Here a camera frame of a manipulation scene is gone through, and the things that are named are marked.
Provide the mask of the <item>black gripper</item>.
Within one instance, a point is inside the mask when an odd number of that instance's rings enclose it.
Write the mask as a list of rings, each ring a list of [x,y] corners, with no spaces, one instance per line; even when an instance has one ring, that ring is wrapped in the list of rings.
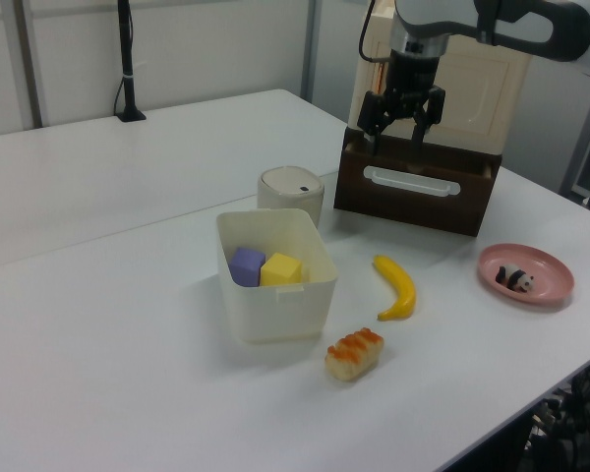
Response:
[[[445,90],[435,85],[439,57],[412,56],[391,51],[385,93],[365,93],[357,126],[363,131],[368,153],[376,155],[383,131],[395,120],[395,112],[413,112],[411,143],[420,148],[433,125],[441,122]]]

